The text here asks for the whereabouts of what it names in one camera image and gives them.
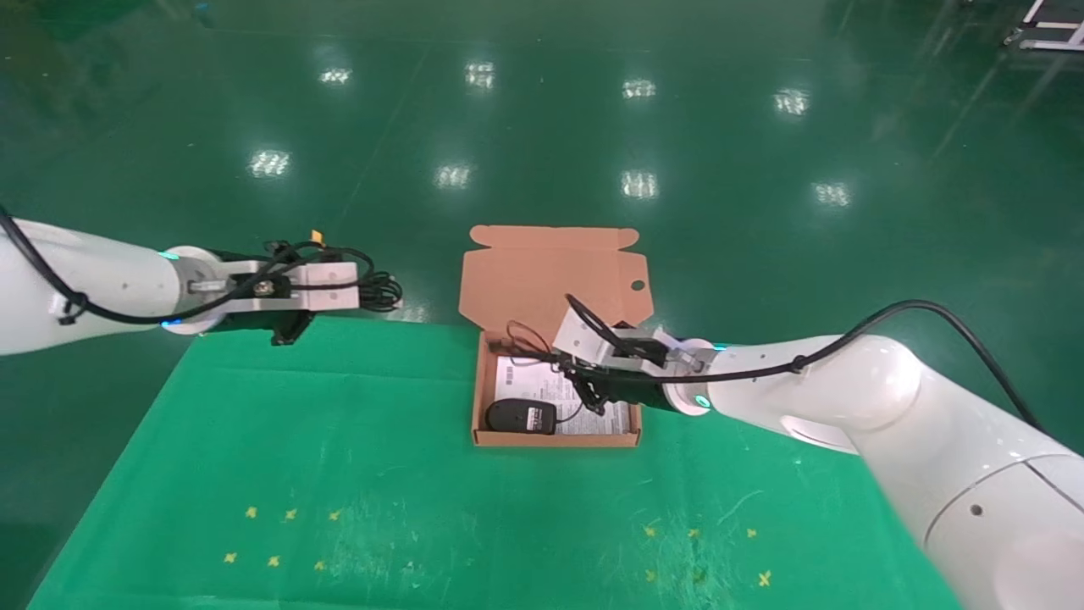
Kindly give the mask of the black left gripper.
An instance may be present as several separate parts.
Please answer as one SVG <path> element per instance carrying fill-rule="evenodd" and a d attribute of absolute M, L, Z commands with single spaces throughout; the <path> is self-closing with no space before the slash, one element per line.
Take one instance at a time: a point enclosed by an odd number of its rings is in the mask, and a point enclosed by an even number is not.
<path fill-rule="evenodd" d="M 264 330 L 271 345 L 293 345 L 315 317 L 311 310 L 251 310 L 251 312 L 211 312 L 202 316 L 202 333 Z"/>

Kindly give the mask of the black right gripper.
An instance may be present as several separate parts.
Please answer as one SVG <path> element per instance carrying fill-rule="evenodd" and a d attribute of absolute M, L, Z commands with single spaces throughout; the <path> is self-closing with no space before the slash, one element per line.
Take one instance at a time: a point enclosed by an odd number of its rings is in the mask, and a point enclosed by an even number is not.
<path fill-rule="evenodd" d="M 666 397 L 666 387 L 650 375 L 635 372 L 608 372 L 581 360 L 562 360 L 562 374 L 573 384 L 582 397 L 584 408 L 605 416 L 609 402 L 627 404 L 661 412 L 678 413 L 678 408 Z"/>

